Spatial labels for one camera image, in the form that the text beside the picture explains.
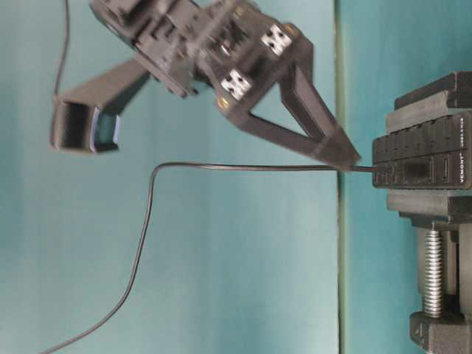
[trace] brand logo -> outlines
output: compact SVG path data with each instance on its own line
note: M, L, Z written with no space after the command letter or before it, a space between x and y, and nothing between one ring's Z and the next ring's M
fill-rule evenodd
M460 153L460 183L465 182L465 157L463 153Z

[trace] threaded screw rod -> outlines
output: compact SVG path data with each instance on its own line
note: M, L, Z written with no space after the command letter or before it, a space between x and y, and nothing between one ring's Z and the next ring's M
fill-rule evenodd
M444 254L443 238L439 231L427 231L425 237L425 290L423 311L433 319L443 315Z

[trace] teal backdrop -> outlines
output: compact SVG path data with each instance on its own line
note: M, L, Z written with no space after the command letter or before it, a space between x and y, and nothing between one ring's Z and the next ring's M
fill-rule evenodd
M339 114L371 164L394 99L452 71L472 70L472 2L337 0ZM369 176L342 180L342 352L422 353L409 340L421 309L416 234L386 210Z
M316 84L335 107L334 11L326 0L259 0L316 43ZM121 151L48 148L63 36L60 0L0 11L0 353L36 353L119 299L141 230L148 177L169 160L303 164L233 128L212 92L180 100L152 82L123 114ZM127 60L86 0L71 0L64 88ZM294 126L276 92L258 111ZM335 173L158 178L136 287L109 324L62 353L337 353Z

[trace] wire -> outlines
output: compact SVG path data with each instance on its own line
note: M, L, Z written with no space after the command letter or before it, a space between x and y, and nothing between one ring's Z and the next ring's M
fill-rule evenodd
M60 82L62 81L62 75L66 66L67 55L69 53L69 42L71 35L71 16L69 9L69 0L63 0L63 20L64 20L64 39L62 46L62 54L60 56L60 62L58 70L56 71L56 80L54 84L54 97L59 94Z
M126 287L125 293L122 295L121 299L115 305L111 311L103 317L100 321L90 327L88 330L85 330L81 334L70 338L69 340L60 343L54 347L51 347L48 350L44 350L39 354L51 354L57 352L58 350L63 349L64 347L68 347L71 344L74 344L76 341L79 341L88 335L92 334L94 331L98 330L102 327L111 317L114 316L115 313L123 306L126 302L126 299L129 297L131 290L133 289L134 281L136 279L136 275L138 272L139 261L141 260L142 250L146 240L146 234L148 232L149 227L149 220L150 215L153 209L153 199L154 199L154 182L156 180L157 174L162 171L163 169L170 168L170 167L188 167L194 168L199 170L213 170L213 171L249 171L249 172L307 172L307 171L334 171L336 169L329 167L329 166L321 166L321 165L314 165L314 166L257 166L257 165L230 165L230 164L201 164L195 162L168 162L165 164L160 164L157 166L150 177L149 182L149 192L147 194L147 209L145 214L145 222L142 226L141 237L138 243L138 250L136 252L136 256L134 258L133 268L131 269L131 277ZM353 172L360 172L360 173L372 173L375 171L374 167L360 167L356 166L352 168Z

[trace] robotic arm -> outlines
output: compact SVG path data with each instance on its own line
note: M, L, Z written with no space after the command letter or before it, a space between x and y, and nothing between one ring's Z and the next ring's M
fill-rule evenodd
M118 115L149 76L180 97L215 91L218 110L237 128L349 170L360 158L313 86L313 44L248 0L201 8L191 0L92 0L96 17L136 57L56 98L51 143L59 150L116 150ZM277 83L306 135L251 110Z

